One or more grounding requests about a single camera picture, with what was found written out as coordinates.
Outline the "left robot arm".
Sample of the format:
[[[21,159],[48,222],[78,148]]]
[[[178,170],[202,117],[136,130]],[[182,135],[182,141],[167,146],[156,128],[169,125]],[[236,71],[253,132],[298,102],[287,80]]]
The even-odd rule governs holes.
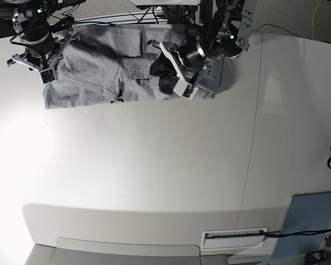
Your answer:
[[[164,6],[167,22],[184,26],[184,39],[148,41],[161,54],[150,67],[159,91],[169,97],[213,98],[229,89],[234,70],[228,60],[249,49],[256,1],[199,1]]]

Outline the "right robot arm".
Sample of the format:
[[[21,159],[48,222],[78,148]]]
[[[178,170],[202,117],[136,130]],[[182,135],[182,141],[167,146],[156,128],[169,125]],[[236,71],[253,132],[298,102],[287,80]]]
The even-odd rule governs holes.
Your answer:
[[[57,64],[63,58],[63,50],[79,37],[73,33],[74,17],[69,12],[53,25],[48,19],[67,7],[78,7],[83,1],[13,1],[12,24],[16,34],[10,43],[25,48],[15,54],[7,66],[15,63],[39,73],[44,85],[57,80]]]

